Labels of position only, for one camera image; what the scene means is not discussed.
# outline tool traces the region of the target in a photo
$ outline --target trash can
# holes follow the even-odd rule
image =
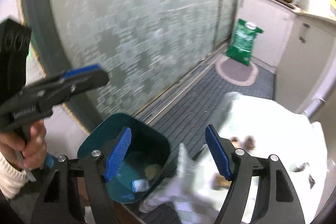
[[[93,150],[100,150],[104,143],[115,139],[124,127],[131,129],[131,144],[117,175],[106,187],[110,198],[116,202],[133,203],[141,199],[148,190],[134,193],[132,181],[146,179],[145,169],[149,165],[159,165],[160,172],[149,181],[149,186],[152,187],[166,164],[170,146],[163,135],[129,115],[113,114],[86,138],[78,149],[77,157],[85,157]]]

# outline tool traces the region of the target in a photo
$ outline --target human hand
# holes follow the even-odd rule
[[[22,164],[16,158],[14,150],[22,152],[24,156],[23,165],[31,170],[39,168],[43,165],[47,155],[47,144],[44,140],[46,135],[43,120],[35,122],[30,127],[30,141],[25,145],[14,132],[0,134],[0,152],[5,159],[16,169],[22,169]]]

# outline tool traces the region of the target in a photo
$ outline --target sweater cuff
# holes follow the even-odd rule
[[[0,190],[3,195],[7,199],[13,198],[27,182],[26,172],[15,169],[0,153]]]

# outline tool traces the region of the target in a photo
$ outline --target floor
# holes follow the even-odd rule
[[[163,177],[174,175],[179,143],[183,142],[191,157],[205,144],[204,130],[207,120],[224,94],[237,91],[244,95],[273,99],[274,74],[259,67],[259,74],[251,86],[236,86],[223,80],[211,68],[206,75],[153,127],[166,136],[171,144],[169,164]],[[151,213],[143,214],[137,207],[130,209],[145,223],[176,223],[179,219],[175,211],[167,205],[158,207]]]

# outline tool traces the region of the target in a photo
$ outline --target green plastic bag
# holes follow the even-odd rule
[[[251,60],[253,41],[258,33],[264,31],[251,22],[238,20],[233,43],[226,51],[226,56],[248,66]]]

